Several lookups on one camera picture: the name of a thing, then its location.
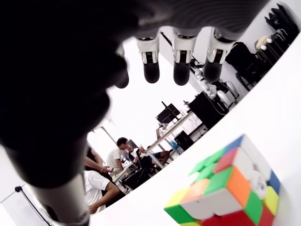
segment black chair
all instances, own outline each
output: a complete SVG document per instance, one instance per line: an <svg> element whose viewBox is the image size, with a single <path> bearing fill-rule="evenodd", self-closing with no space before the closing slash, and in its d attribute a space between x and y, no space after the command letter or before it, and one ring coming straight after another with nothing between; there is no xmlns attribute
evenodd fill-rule
<svg viewBox="0 0 301 226"><path fill-rule="evenodd" d="M151 169L145 167L142 164L141 157L139 155L139 150L136 151L136 154L138 157L140 167L130 172L125 178L121 180L121 183L123 185L130 187L132 190L136 189L145 181L150 179L150 173L151 173Z"/></svg>

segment white wall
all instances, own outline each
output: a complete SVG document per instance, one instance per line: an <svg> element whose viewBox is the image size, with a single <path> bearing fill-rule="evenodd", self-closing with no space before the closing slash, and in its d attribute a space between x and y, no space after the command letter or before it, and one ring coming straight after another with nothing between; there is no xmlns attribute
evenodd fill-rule
<svg viewBox="0 0 301 226"><path fill-rule="evenodd" d="M121 136L132 139L137 145L148 146L157 139L158 121L155 117L164 109L161 101L183 109L183 100L192 101L197 92L190 84L175 84L173 68L162 56L159 56L160 79L155 84L149 84L143 75L143 63L135 40L127 40L124 48L129 85L124 89L109 89L109 115Z"/></svg>
<svg viewBox="0 0 301 226"><path fill-rule="evenodd" d="M2 204L0 204L0 223L1 226L16 226Z"/></svg>
<svg viewBox="0 0 301 226"><path fill-rule="evenodd" d="M39 219L23 195L14 192L16 186L22 186L25 182L18 176L2 146L0 146L0 182L1 226L45 225L45 222ZM26 185L23 190L33 201L32 194L27 190Z"/></svg>
<svg viewBox="0 0 301 226"><path fill-rule="evenodd" d="M21 186L24 181L17 175L3 146L0 145L0 201L10 195L16 186Z"/></svg>
<svg viewBox="0 0 301 226"><path fill-rule="evenodd" d="M266 22L264 17L268 17L271 8L277 8L276 0L271 0L262 11L257 15L257 17L250 24L244 35L238 40L247 45L250 52L255 53L254 43L263 35L273 34L275 31L271 28ZM287 4L294 11L294 19L297 24L300 25L300 17L301 17L301 1L300 0L285 0L282 1ZM171 27L161 27L161 31L171 40L172 37L172 28ZM196 45L194 48L193 56L200 62L205 62L206 60L206 52L208 46L208 40L210 35L211 28L204 27L202 31L199 33ZM173 65L174 59L172 54L172 48L165 41L163 37L160 37L160 52L164 58L168 60L168 62ZM221 73L221 78L224 81L231 81L235 87L237 88L241 97L244 97L248 92L241 85L241 83L235 77L236 70L229 65L228 63L224 63ZM195 81L190 78L190 83L195 87Z"/></svg>

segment computer monitor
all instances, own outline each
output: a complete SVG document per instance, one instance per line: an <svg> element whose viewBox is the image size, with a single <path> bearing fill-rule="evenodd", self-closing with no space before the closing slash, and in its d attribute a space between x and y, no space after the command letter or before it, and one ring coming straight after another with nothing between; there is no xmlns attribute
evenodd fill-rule
<svg viewBox="0 0 301 226"><path fill-rule="evenodd" d="M168 124L168 123L172 122L176 118L175 115L179 115L180 114L179 110L176 109L176 107L173 104L170 104L168 106L168 108L165 108L160 114L157 115L156 119L160 123L167 123Z"/></svg>

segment man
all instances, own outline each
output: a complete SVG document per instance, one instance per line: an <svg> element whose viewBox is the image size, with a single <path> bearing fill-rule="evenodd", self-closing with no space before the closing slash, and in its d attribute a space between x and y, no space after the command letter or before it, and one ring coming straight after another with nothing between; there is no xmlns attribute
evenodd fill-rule
<svg viewBox="0 0 301 226"><path fill-rule="evenodd" d="M109 166L103 166L103 159L100 155L88 146L87 155L85 156L85 169L98 171L102 176L107 178L109 176L108 172L112 171L112 169L109 170L108 168Z"/></svg>
<svg viewBox="0 0 301 226"><path fill-rule="evenodd" d="M122 192L120 189L96 171L84 171L85 200L89 205L90 214L95 214L110 205Z"/></svg>
<svg viewBox="0 0 301 226"><path fill-rule="evenodd" d="M137 163L138 162L138 157L136 156L136 152L133 151L132 147L127 143L127 139L124 137L121 137L118 139L117 141L117 146L118 146L118 153L119 155L116 157L120 158L120 151L121 150L125 150L128 153L129 159L133 159L130 155L132 155L134 157L133 162ZM145 149L143 147L139 148L139 154L141 153L145 153ZM163 151L163 152L158 152L158 153L154 153L154 156L159 159L162 163L162 165L164 165L166 163L166 161L169 158L169 152L168 151ZM142 164L145 164L148 167L153 167L155 166L157 169L160 169L160 167L155 163L155 161L148 155L145 155L142 157Z"/></svg>
<svg viewBox="0 0 301 226"><path fill-rule="evenodd" d="M86 171L96 171L104 178L108 179L111 183L115 185L112 178L108 174L108 172L111 172L113 169L109 170L107 166L103 166L103 160L100 157L100 155L91 147L88 146L87 155L85 157L85 170ZM101 190L102 196L105 196L107 191ZM115 197L113 200L106 203L106 207L112 205L113 203L117 202L119 199L123 198L125 195L123 193L118 194L117 197Z"/></svg>
<svg viewBox="0 0 301 226"><path fill-rule="evenodd" d="M113 172L110 174L111 176L114 176L123 170L121 163L121 151L124 152L129 147L127 139L124 137L119 138L116 145L118 148L110 151L107 158L107 164L113 168Z"/></svg>

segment white table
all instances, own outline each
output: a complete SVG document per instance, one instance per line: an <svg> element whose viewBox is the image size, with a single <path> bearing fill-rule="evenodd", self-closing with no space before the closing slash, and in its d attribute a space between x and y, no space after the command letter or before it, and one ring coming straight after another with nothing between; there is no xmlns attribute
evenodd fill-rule
<svg viewBox="0 0 301 226"><path fill-rule="evenodd" d="M300 46L301 35L259 84L216 126L150 180L92 216L90 225L177 226L163 211L173 191L181 188L197 162L246 133L282 183L273 226L300 226Z"/></svg>
<svg viewBox="0 0 301 226"><path fill-rule="evenodd" d="M167 140L167 137L169 135L171 135L179 126L181 126L190 116L192 116L193 112L190 111L189 113L187 113L186 115L184 115L182 118L180 118L174 125L172 125L170 128L168 128L167 131L165 131L162 136L160 137L160 139L156 140L147 150L146 152L149 154L149 156L155 161L155 163L161 167L161 169L164 168L164 166L161 164L161 162L151 153L152 149L154 149L156 146L160 146L160 143L165 140L166 142L169 143L169 141ZM171 144L170 144L171 148L176 151L179 155L181 153L178 152L178 150L176 150Z"/></svg>
<svg viewBox="0 0 301 226"><path fill-rule="evenodd" d="M123 168L123 170L122 170L119 174L117 174L116 177L114 177L113 182L119 181L119 179L120 179L121 177L123 177L123 176L127 173L127 169L128 169L130 166L132 166L132 165L133 165L132 162L131 162L130 164L126 165L126 166Z"/></svg>

